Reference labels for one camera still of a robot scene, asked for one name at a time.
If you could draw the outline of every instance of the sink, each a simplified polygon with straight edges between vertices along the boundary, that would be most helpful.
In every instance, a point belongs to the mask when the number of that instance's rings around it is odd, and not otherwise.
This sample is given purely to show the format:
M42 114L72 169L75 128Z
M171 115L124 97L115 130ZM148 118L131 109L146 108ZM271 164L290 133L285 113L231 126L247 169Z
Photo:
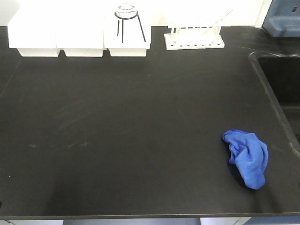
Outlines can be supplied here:
M257 58L285 117L300 142L300 58L260 56Z

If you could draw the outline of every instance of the crumpled towel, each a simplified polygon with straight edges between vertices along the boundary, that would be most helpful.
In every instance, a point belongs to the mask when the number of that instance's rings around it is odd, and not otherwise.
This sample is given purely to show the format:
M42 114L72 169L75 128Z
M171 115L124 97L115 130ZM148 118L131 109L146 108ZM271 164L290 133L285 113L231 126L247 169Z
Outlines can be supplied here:
M236 164L246 186L260 189L266 183L264 171L269 159L267 145L256 134L241 130L225 132L223 140L229 143L229 163Z

